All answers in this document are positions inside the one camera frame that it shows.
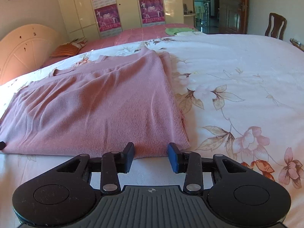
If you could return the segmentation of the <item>lower left pink poster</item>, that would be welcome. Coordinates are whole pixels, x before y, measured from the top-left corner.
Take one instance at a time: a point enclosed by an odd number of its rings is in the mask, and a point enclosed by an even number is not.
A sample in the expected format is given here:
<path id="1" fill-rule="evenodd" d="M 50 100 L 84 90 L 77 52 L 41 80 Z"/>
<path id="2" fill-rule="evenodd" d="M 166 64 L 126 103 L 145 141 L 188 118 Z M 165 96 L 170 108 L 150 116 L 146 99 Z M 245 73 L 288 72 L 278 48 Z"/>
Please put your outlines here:
<path id="1" fill-rule="evenodd" d="M 103 6 L 94 11 L 100 32 L 121 28 L 117 4 Z"/>

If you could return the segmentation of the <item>cream rounded headboard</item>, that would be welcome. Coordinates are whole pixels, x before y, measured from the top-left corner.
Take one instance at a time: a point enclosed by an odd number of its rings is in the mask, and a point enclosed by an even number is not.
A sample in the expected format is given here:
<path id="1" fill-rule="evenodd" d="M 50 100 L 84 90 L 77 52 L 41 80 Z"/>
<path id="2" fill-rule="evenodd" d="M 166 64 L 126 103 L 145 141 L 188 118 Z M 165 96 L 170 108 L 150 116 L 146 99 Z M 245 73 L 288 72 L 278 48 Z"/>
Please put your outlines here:
<path id="1" fill-rule="evenodd" d="M 38 70 L 63 43 L 60 33 L 40 24 L 24 25 L 8 33 L 1 39 L 1 85 Z"/>

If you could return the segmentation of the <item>wooden side table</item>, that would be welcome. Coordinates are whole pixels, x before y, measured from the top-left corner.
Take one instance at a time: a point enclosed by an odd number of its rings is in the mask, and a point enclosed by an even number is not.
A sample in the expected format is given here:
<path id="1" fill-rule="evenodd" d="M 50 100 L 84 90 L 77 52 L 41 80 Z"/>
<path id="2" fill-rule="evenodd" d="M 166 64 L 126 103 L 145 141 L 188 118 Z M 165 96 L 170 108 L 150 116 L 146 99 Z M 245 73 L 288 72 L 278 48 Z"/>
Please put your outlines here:
<path id="1" fill-rule="evenodd" d="M 302 44 L 301 42 L 299 42 L 298 40 L 295 40 L 293 38 L 290 38 L 290 43 L 295 46 L 296 48 L 298 48 L 301 51 L 304 51 L 304 44 Z"/>

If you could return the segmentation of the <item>white folded cloth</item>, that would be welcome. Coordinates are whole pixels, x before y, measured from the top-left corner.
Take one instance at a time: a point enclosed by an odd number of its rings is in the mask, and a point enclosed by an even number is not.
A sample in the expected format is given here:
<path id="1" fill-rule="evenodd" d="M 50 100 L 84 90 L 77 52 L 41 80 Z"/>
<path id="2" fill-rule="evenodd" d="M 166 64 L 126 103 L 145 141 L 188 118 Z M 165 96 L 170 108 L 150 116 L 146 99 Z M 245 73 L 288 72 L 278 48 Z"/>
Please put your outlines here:
<path id="1" fill-rule="evenodd" d="M 176 33 L 175 36 L 201 36 L 201 35 L 205 35 L 205 34 L 200 31 L 183 31 Z"/>

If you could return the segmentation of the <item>dark wooden chair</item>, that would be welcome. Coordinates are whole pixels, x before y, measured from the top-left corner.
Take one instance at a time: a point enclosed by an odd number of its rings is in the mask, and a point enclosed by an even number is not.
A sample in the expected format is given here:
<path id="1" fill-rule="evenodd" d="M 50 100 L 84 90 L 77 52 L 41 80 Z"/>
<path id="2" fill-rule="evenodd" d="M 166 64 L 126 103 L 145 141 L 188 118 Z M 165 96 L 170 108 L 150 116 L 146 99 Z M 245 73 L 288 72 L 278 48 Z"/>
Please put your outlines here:
<path id="1" fill-rule="evenodd" d="M 269 14 L 268 26 L 265 32 L 265 36 L 283 40 L 286 27 L 287 19 L 277 13 L 271 12 Z"/>

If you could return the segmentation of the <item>dark wooden door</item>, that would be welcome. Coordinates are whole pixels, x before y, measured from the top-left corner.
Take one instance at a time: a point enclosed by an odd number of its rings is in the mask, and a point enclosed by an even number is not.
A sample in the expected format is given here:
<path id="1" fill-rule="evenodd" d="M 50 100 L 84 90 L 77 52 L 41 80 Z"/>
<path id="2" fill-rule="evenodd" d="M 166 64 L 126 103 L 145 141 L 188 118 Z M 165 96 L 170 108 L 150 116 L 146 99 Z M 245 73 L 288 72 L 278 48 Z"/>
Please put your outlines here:
<path id="1" fill-rule="evenodd" d="M 219 0 L 219 33 L 246 34 L 248 0 Z"/>

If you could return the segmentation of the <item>pink knit sweater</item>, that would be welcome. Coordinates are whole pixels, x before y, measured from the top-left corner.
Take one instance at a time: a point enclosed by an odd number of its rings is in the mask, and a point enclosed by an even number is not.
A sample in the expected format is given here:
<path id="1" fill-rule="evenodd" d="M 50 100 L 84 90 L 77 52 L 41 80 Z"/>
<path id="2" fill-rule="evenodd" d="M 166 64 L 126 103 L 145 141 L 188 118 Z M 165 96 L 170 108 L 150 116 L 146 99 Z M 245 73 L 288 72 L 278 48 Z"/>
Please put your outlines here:
<path id="1" fill-rule="evenodd" d="M 1 117 L 6 154 L 100 157 L 135 145 L 135 156 L 164 157 L 189 147 L 171 81 L 171 59 L 143 47 L 100 56 L 21 88 Z"/>

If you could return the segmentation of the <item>green folded cloth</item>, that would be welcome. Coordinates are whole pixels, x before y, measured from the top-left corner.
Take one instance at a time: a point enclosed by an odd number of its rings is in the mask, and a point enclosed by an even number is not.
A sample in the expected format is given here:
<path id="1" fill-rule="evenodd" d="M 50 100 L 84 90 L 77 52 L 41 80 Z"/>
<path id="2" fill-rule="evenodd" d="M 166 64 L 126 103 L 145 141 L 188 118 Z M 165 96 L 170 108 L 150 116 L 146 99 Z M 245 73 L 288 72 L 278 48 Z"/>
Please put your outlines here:
<path id="1" fill-rule="evenodd" d="M 172 27 L 172 28 L 165 29 L 165 33 L 170 36 L 175 36 L 176 34 L 182 33 L 182 32 L 193 32 L 193 31 L 195 31 L 195 30 L 192 28 L 189 28 L 189 27 Z"/>

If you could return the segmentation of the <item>cream glossy wardrobe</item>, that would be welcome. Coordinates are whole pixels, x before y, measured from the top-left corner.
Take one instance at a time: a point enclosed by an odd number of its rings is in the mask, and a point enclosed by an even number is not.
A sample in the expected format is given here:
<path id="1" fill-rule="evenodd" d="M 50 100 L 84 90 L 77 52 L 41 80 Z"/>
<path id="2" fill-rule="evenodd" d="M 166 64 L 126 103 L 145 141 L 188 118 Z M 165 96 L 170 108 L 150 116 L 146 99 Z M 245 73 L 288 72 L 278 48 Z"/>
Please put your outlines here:
<path id="1" fill-rule="evenodd" d="M 121 28 L 100 32 L 92 0 L 58 0 L 65 29 L 71 40 L 85 37 L 97 40 L 119 33 L 144 27 L 142 25 L 139 0 L 116 0 Z M 185 0 L 163 0 L 165 23 L 193 26 L 194 14 L 183 11 Z"/>

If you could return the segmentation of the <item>pink checked bed sheet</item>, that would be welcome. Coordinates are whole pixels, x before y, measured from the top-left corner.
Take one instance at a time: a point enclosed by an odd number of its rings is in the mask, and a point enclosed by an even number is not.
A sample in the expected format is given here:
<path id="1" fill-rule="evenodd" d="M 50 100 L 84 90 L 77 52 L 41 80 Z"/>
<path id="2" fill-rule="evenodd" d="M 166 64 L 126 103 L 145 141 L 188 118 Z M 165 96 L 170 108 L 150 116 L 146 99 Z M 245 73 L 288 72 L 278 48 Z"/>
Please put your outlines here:
<path id="1" fill-rule="evenodd" d="M 66 44 L 72 44 L 80 48 L 79 54 L 83 54 L 88 51 L 117 46 L 126 43 L 138 42 L 138 41 L 147 41 L 151 39 L 158 39 L 167 37 L 165 33 L 166 28 L 172 27 L 189 27 L 194 29 L 192 26 L 187 26 L 186 24 L 163 24 L 150 27 L 142 27 L 136 29 L 129 29 L 119 33 L 117 36 L 111 36 L 109 38 L 98 39 L 95 41 L 88 41 L 86 38 L 75 39 Z M 69 57 L 58 57 L 58 58 L 48 58 L 40 68 L 47 67 L 61 60 L 65 60 Z"/>

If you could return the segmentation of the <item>lower right pink poster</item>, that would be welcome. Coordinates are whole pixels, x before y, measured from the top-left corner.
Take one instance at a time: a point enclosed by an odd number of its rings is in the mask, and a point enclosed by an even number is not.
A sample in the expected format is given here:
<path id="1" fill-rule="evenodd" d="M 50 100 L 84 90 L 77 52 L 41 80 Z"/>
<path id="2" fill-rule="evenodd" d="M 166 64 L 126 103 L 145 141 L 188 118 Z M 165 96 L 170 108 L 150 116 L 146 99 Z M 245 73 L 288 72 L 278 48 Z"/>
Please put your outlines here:
<path id="1" fill-rule="evenodd" d="M 144 27 L 165 23 L 163 0 L 139 0 Z"/>

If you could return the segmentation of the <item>orange striped pillow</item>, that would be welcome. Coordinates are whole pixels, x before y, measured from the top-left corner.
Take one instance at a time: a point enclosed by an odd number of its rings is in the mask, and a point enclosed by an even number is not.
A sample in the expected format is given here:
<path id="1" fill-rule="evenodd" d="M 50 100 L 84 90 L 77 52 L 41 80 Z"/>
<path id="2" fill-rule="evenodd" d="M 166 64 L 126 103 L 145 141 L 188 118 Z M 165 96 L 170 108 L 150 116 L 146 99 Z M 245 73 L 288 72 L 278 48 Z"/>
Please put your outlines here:
<path id="1" fill-rule="evenodd" d="M 76 56 L 80 51 L 80 48 L 72 44 L 64 44 L 58 46 L 49 56 L 50 58 L 58 57 L 71 57 Z"/>

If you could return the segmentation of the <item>white floral quilt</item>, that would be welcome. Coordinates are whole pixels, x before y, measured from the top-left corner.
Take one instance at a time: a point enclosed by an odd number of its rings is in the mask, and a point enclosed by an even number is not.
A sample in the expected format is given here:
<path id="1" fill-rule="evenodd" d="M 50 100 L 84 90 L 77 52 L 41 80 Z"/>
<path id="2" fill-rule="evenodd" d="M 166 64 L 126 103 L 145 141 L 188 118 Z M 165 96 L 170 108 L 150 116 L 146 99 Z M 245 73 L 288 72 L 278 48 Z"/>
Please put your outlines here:
<path id="1" fill-rule="evenodd" d="M 303 52 L 281 40 L 200 34 L 86 50 L 9 81 L 1 87 L 1 110 L 19 88 L 54 69 L 143 46 L 171 56 L 191 150 L 227 155 L 284 186 L 292 199 L 285 225 L 303 227 Z"/>

